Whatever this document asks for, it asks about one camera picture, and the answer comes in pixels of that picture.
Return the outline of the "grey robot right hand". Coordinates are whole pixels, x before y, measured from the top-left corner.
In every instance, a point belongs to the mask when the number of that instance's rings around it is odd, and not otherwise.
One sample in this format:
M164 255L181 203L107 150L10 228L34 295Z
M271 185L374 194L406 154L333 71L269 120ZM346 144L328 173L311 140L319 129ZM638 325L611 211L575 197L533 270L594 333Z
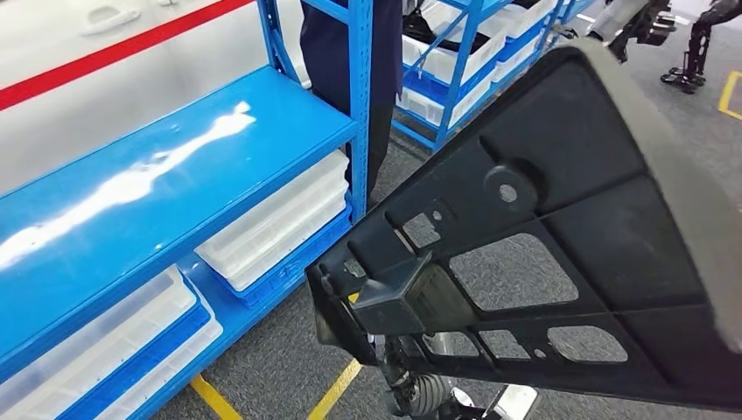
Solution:
M396 336L375 335L374 354L377 366L389 386L393 407L407 414L413 401L419 397L419 391L415 376L406 367L402 340Z

